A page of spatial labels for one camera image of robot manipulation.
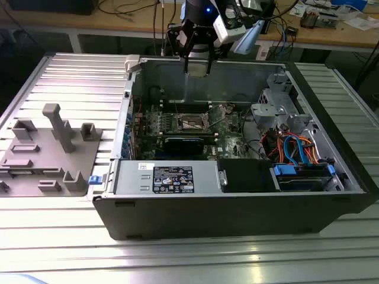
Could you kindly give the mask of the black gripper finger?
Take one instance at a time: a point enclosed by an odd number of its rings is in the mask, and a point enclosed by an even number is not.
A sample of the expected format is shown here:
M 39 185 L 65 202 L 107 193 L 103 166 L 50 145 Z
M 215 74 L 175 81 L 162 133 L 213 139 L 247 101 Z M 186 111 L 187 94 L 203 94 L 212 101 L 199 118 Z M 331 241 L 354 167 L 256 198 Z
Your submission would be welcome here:
M 216 47 L 214 44 L 218 44 L 219 39 L 215 29 L 213 27 L 199 27 L 197 31 L 197 43 L 208 48 L 206 74 L 209 74 L 213 62 L 217 59 Z
M 189 55 L 193 49 L 193 23 L 170 23 L 166 35 L 173 54 L 183 59 L 184 72 L 187 73 Z

